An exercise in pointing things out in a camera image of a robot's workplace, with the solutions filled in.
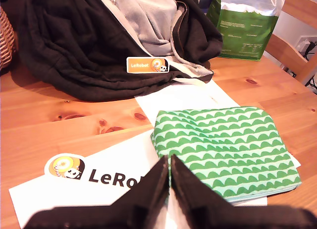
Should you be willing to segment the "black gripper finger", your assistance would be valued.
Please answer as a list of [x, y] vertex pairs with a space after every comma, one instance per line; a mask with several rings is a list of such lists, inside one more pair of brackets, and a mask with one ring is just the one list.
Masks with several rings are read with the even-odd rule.
[[107, 209], [111, 216], [146, 216], [164, 203], [168, 190], [168, 157], [163, 156], [136, 186]]
[[172, 187], [191, 216], [231, 215], [234, 207], [201, 182], [176, 156], [171, 156]]

